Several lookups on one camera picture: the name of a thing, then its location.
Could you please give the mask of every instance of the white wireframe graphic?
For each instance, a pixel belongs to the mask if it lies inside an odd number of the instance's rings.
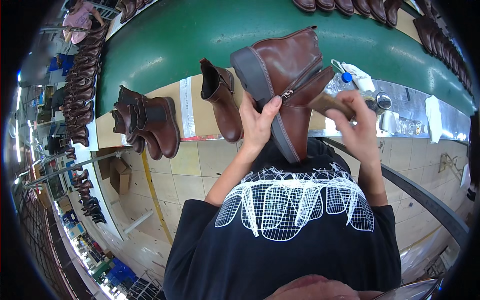
[[[365,195],[339,165],[331,170],[291,173],[274,167],[250,172],[228,193],[215,221],[223,227],[241,207],[241,221],[254,236],[275,241],[294,238],[308,221],[329,215],[347,214],[347,223],[362,231],[373,231],[374,220]]]

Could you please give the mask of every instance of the zipper pull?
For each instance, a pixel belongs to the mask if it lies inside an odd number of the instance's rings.
[[[287,98],[290,98],[292,94],[293,94],[293,90],[288,90],[284,92],[281,97],[287,99]]]

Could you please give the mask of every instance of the yellow line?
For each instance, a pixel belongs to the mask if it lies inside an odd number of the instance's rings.
[[[153,204],[155,205],[156,213],[158,214],[160,223],[162,224],[162,227],[165,231],[167,239],[171,245],[173,243],[173,239],[172,239],[172,236],[170,235],[170,231],[168,230],[167,224],[165,223],[165,219],[163,218],[163,213],[162,213],[162,209],[160,208],[160,204],[158,203],[158,198],[156,197],[155,187],[153,187],[153,182],[152,182],[152,175],[150,174],[150,168],[148,166],[146,149],[142,152],[142,161],[144,162],[145,176],[147,177],[148,188],[150,189],[150,193],[152,194]]]

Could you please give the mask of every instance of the woman in pink shirt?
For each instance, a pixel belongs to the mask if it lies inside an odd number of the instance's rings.
[[[95,27],[103,26],[103,20],[100,13],[93,7],[90,2],[84,2],[84,0],[69,0],[67,7],[70,7],[70,12],[63,20],[63,26],[68,28],[63,31],[63,36],[66,42],[72,41],[77,46],[82,45],[82,41],[87,36],[87,32],[71,31],[71,27],[79,27],[85,29],[96,29]],[[98,22],[93,23],[90,20],[90,13],[95,17]]]

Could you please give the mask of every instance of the fingernail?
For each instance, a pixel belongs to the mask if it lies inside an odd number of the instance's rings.
[[[282,98],[280,98],[280,96],[275,96],[272,99],[272,102],[275,107],[280,106],[280,104],[282,104]]]

